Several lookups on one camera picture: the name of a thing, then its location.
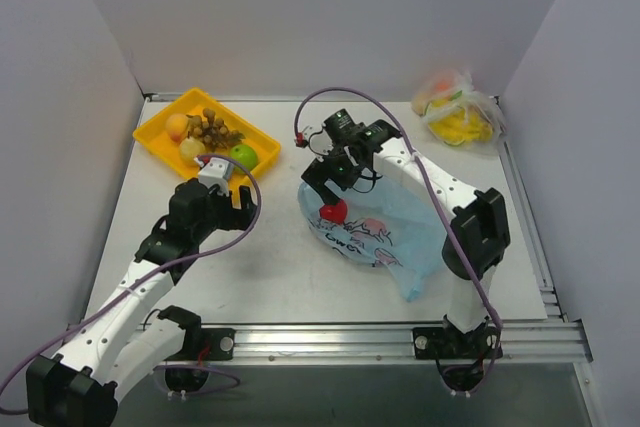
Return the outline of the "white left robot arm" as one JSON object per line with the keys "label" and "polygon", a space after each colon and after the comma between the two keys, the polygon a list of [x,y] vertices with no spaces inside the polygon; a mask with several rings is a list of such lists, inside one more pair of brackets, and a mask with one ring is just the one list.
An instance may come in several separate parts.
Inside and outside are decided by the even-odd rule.
{"label": "white left robot arm", "polygon": [[262,207],[256,183],[238,190],[238,205],[219,186],[196,179],[178,185],[168,212],[153,226],[122,280],[98,312],[53,356],[37,355],[26,370],[27,415],[40,426],[109,426],[121,401],[172,356],[190,358],[202,346],[201,319],[170,306],[144,333],[152,308],[200,258],[215,231],[246,237]]}

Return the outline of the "green apple fruit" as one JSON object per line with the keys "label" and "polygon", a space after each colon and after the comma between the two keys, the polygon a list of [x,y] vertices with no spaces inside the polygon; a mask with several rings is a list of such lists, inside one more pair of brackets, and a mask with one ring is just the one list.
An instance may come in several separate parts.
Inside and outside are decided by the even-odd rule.
{"label": "green apple fruit", "polygon": [[257,152],[244,143],[233,146],[229,151],[229,156],[249,171],[259,164]]}

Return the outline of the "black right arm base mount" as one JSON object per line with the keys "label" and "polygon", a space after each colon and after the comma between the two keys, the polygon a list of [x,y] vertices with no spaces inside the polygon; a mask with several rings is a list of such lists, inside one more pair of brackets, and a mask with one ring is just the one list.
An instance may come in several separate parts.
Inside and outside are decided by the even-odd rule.
{"label": "black right arm base mount", "polygon": [[503,356],[499,330],[485,317],[475,329],[463,333],[444,317],[439,324],[414,327],[414,357],[418,360],[490,360]]}

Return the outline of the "light blue printed plastic bag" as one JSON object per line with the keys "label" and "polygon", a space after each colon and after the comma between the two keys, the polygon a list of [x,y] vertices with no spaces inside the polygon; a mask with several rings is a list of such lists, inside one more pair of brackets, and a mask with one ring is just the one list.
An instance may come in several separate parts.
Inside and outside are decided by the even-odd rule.
{"label": "light blue printed plastic bag", "polygon": [[297,192],[315,237],[352,262],[388,269],[406,301],[421,297],[427,278],[444,269],[447,234],[434,207],[387,178],[360,179],[346,191],[331,181],[327,187],[346,203],[341,224],[321,217],[323,202],[308,184]]}

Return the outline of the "orange peach fruit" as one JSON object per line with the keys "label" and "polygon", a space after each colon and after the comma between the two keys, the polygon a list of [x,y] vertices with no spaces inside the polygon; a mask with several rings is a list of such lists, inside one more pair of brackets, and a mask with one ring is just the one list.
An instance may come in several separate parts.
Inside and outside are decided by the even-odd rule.
{"label": "orange peach fruit", "polygon": [[165,132],[174,143],[181,143],[189,133],[190,117],[186,114],[172,114],[165,122]]}

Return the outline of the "yellow lemon fruit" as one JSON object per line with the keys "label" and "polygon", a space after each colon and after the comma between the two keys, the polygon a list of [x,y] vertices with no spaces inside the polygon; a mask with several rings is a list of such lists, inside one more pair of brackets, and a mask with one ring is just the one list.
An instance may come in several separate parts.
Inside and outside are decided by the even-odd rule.
{"label": "yellow lemon fruit", "polygon": [[178,147],[179,157],[182,162],[190,167],[197,167],[196,159],[207,153],[205,144],[195,137],[185,138]]}

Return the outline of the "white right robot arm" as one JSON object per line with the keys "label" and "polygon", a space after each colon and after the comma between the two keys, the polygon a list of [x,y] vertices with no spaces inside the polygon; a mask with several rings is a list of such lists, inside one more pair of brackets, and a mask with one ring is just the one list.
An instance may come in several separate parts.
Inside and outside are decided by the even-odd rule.
{"label": "white right robot arm", "polygon": [[479,344],[481,324],[492,321],[501,329],[489,290],[511,243],[503,195],[494,188],[480,191],[429,160],[395,118],[366,125],[341,109],[326,118],[317,133],[328,140],[329,149],[317,154],[302,180],[322,201],[319,218],[345,223],[349,208],[341,196],[364,171],[371,172],[373,182],[387,179],[403,194],[432,206],[446,231],[442,257],[454,277],[446,314],[451,325],[443,332],[446,349],[465,356]]}

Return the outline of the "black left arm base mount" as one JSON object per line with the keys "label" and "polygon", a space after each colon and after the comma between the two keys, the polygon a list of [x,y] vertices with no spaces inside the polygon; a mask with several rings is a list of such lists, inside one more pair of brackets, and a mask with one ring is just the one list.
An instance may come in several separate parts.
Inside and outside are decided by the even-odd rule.
{"label": "black left arm base mount", "polygon": [[167,361],[230,361],[234,356],[236,330],[229,327],[203,328],[195,341],[190,341]]}

